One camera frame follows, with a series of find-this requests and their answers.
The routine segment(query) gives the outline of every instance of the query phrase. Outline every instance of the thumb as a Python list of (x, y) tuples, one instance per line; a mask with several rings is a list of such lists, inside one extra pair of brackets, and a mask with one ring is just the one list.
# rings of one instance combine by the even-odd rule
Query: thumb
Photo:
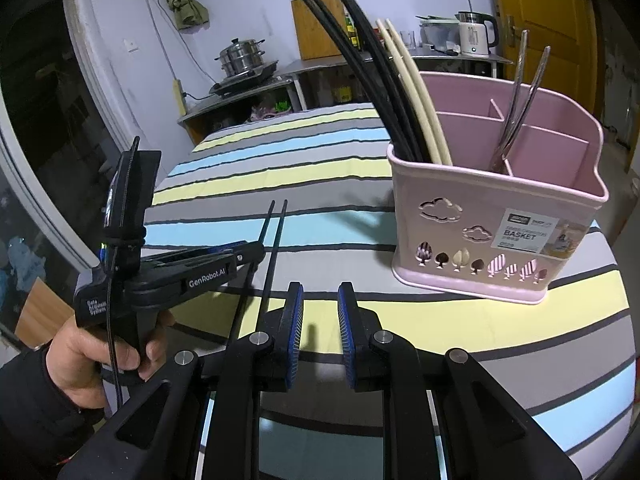
[[(116, 362), (120, 370), (135, 370), (140, 366), (138, 351), (124, 339), (115, 338)], [(107, 334), (102, 329), (79, 330), (75, 338), (75, 350), (85, 357), (105, 365), (111, 365)]]

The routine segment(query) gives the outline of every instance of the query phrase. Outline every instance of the beige chopstick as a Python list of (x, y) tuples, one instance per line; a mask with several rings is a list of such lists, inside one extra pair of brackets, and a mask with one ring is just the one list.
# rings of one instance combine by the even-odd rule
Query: beige chopstick
[(447, 139), (444, 136), (444, 132), (442, 131), (442, 125), (440, 124), (440, 119), (438, 118), (438, 115), (436, 113), (436, 108), (433, 106), (433, 101), (431, 100), (431, 96), (429, 95), (429, 91), (427, 90), (427, 85), (425, 85), (424, 79), (422, 79), (422, 76), (420, 75), (418, 66), (415, 63), (414, 58), (411, 57), (411, 54), (409, 54), (409, 51), (404, 45), (404, 41), (402, 41), (402, 38), (400, 38), (400, 35), (393, 26), (393, 23), (391, 23), (390, 20), (385, 20), (385, 22), (386, 26), (389, 29), (389, 33), (394, 40), (394, 43), (402, 54), (402, 58), (404, 59), (404, 63), (407, 66), (414, 85), (418, 90), (420, 100), (422, 101), (422, 106), (424, 107), (427, 113), (427, 117), (429, 118), (433, 137), (435, 138), (436, 144), (438, 145), (442, 163), (445, 166), (453, 166), (453, 161), (451, 160), (451, 154), (449, 152), (449, 145), (447, 144)]
[(411, 75), (407, 70), (407, 67), (402, 61), (402, 57), (400, 56), (400, 52), (396, 48), (393, 40), (389, 36), (389, 33), (386, 31), (385, 26), (380, 20), (376, 20), (376, 25), (378, 26), (378, 30), (382, 34), (383, 39), (385, 40), (386, 47), (388, 48), (391, 58), (396, 66), (396, 69), (400, 73), (400, 79), (402, 80), (402, 86), (406, 90), (409, 95), (409, 100), (414, 107), (415, 115), (418, 117), (418, 122), (420, 123), (420, 129), (422, 130), (422, 134), (424, 136), (424, 140), (427, 143), (427, 148), (429, 150), (429, 155), (431, 157), (431, 162), (433, 164), (442, 164), (442, 158), (440, 156), (440, 150), (436, 143), (435, 138), (433, 137), (433, 132), (431, 131), (431, 125), (429, 123), (429, 118), (427, 117), (427, 113), (424, 110), (424, 106), (420, 100), (420, 94), (416, 89), (414, 82), (412, 81)]

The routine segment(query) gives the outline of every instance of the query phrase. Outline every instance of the blue stripe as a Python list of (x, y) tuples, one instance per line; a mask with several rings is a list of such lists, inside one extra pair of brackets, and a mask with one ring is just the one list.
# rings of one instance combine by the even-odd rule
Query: blue stripe
[(354, 128), (353, 130), (329, 132), (327, 134), (319, 134), (312, 137), (297, 137), (295, 139), (280, 140), (279, 142), (271, 142), (269, 144), (254, 146), (252, 148), (235, 150), (234, 152), (211, 155), (192, 162), (184, 162), (182, 164), (178, 164), (178, 166), (169, 173), (169, 176), (187, 173), (188, 171), (200, 170), (201, 168), (210, 168), (226, 162), (237, 162), (238, 160), (245, 160), (254, 156), (293, 152), (304, 148), (315, 148), (318, 146), (327, 146), (329, 144), (338, 144), (339, 142), (351, 142), (353, 140), (389, 140), (389, 135), (384, 128)]
[[(261, 218), (220, 222), (152, 224), (146, 226), (150, 246), (218, 246), (236, 240), (257, 240)], [(272, 218), (264, 245), (271, 247), (278, 218)], [(396, 216), (391, 212), (333, 211), (287, 216), (281, 247), (332, 244), (396, 244)]]
[(604, 428), (634, 400), (636, 364), (589, 393), (534, 416), (556, 444), (567, 451)]
[[(562, 448), (588, 439), (628, 408), (633, 400), (635, 364), (577, 399), (534, 419)], [(212, 401), (202, 437), (205, 445)], [(442, 441), (437, 437), (440, 478), (446, 480)], [(260, 471), (285, 480), (381, 479), (383, 443), (378, 437), (321, 433), (260, 420)]]

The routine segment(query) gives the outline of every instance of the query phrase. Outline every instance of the utensil holder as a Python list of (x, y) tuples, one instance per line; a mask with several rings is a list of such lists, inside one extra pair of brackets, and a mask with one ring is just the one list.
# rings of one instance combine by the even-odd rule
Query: utensil holder
[(513, 83), (422, 76), (454, 166), (405, 162), (389, 145), (394, 276), (407, 285), (539, 303), (609, 198), (597, 170), (600, 125), (569, 97), (540, 89), (506, 174), (491, 173)]

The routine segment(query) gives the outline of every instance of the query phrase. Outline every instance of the yellow stripe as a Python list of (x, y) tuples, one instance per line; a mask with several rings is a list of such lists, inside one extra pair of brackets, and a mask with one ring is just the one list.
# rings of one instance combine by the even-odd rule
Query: yellow stripe
[[(192, 306), (187, 311), (182, 305), (174, 309), (174, 315), (180, 323), (226, 336), (233, 319), (233, 311), (229, 315), (226, 305), (233, 304), (235, 309), (238, 297), (219, 296), (227, 298), (215, 305), (209, 300), (206, 309)], [(283, 304), (284, 300), (271, 300), (269, 308)], [(453, 347), (479, 352), (542, 341), (584, 328), (628, 308), (617, 270), (554, 288), (538, 305), (491, 300), (360, 301), (358, 304), (377, 312), (384, 328), (408, 339), (416, 348), (439, 354)], [(241, 336), (255, 329), (259, 305), (259, 298), (250, 302)], [(318, 353), (342, 353), (335, 301), (305, 300), (300, 348)]]
[(251, 139), (252, 137), (258, 137), (264, 134), (272, 134), (274, 132), (284, 132), (286, 130), (295, 130), (297, 128), (304, 128), (305, 126), (315, 126), (316, 124), (333, 123), (335, 121), (343, 121), (348, 119), (377, 119), (378, 112), (375, 108), (365, 108), (363, 110), (348, 110), (346, 112), (337, 112), (329, 115), (319, 115), (316, 117), (308, 117), (306, 119), (298, 119), (297, 121), (286, 121), (280, 124), (272, 124), (270, 126), (264, 126), (261, 128), (255, 128), (253, 130), (245, 130), (244, 132), (238, 132), (235, 134), (229, 134), (219, 139), (206, 140), (194, 148), (194, 152), (201, 152), (209, 148), (215, 148), (216, 146), (222, 146), (228, 142), (238, 142), (238, 140)]
[(359, 176), (361, 178), (390, 177), (391, 167), (384, 158), (348, 158), (347, 160), (329, 160), (320, 164), (307, 164), (294, 168), (263, 170), (239, 176), (213, 178), (204, 182), (191, 182), (183, 186), (163, 189), (154, 194), (153, 205), (225, 193), (291, 186), (301, 182), (331, 180), (347, 176)]

